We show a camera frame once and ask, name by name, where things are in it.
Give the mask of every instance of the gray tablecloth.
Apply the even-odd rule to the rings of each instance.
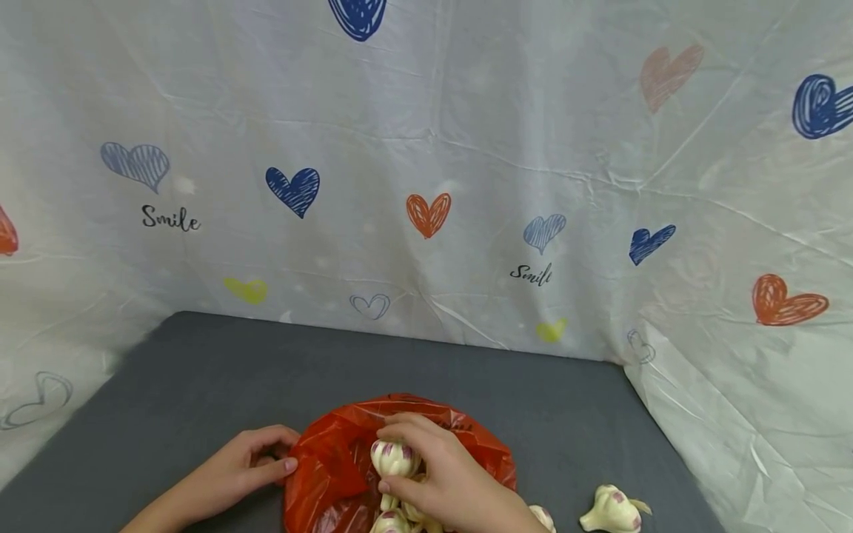
[[[495,433],[513,451],[520,494],[545,506],[559,533],[581,531],[603,483],[652,507],[646,533],[722,533],[618,367],[199,313],[172,316],[138,345],[7,485],[0,531],[118,531],[240,430],[302,430],[342,404],[400,391],[450,403]],[[280,530],[277,488],[192,528]]]

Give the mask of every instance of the red heart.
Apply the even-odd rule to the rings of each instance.
[[[406,212],[409,214],[409,220],[418,228],[424,239],[429,239],[447,220],[447,214],[450,213],[450,195],[439,194],[432,205],[427,207],[427,201],[422,196],[412,194],[406,200]]]
[[[752,288],[752,308],[758,323],[765,326],[792,326],[815,318],[829,309],[829,298],[822,294],[788,296],[788,285],[776,274],[758,278]]]
[[[701,44],[687,47],[670,61],[670,51],[662,46],[651,54],[640,70],[640,89],[652,114],[658,112],[667,98],[684,85],[699,68],[705,49]]]
[[[0,207],[0,253],[11,256],[18,251],[18,234],[12,221]]]

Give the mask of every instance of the plastic bag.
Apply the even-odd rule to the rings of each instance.
[[[473,458],[499,483],[515,490],[509,449],[450,405],[410,394],[389,394],[337,408],[308,426],[290,455],[299,468],[287,478],[284,526],[288,533],[368,533],[379,510],[379,474],[370,446],[384,416],[419,413],[456,434]]]

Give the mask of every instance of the pink heart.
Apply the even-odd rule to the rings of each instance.
[[[670,61],[670,51],[662,46],[653,51],[642,64],[640,88],[652,114],[658,112],[667,98],[684,85],[699,68],[705,49],[701,44],[687,47]]]

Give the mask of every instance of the left hand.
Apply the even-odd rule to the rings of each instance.
[[[287,452],[297,440],[299,434],[285,426],[240,433],[142,511],[122,533],[180,531],[221,513],[255,490],[292,474],[297,461]]]

